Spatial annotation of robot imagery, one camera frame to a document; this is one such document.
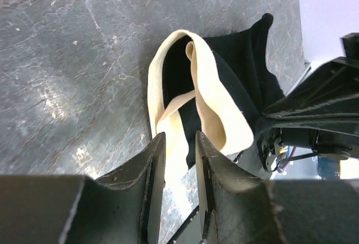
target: gray table surface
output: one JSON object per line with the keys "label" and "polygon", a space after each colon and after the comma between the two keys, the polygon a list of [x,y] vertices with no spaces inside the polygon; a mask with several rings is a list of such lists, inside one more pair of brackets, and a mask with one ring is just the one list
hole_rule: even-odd
{"label": "gray table surface", "polygon": [[[266,12],[267,64],[287,91],[304,69],[298,0],[0,0],[0,173],[97,178],[121,165],[150,140],[161,42],[177,29],[241,31]],[[160,243],[197,204],[192,169],[165,188]]]}

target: black cloth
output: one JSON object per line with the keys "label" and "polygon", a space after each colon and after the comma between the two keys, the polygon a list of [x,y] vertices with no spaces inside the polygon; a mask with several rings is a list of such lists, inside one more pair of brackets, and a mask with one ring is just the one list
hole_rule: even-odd
{"label": "black cloth", "polygon": [[[262,118],[261,111],[284,97],[277,78],[268,71],[265,62],[268,31],[272,23],[273,16],[267,13],[245,31],[204,38],[215,57],[220,81],[243,112],[255,137],[271,126]],[[176,41],[164,59],[165,107],[176,96],[194,89],[191,63],[185,53],[190,41],[188,36]],[[195,164],[195,135],[197,130],[201,130],[195,98],[180,108],[179,114],[189,144],[187,165],[192,167]]]}

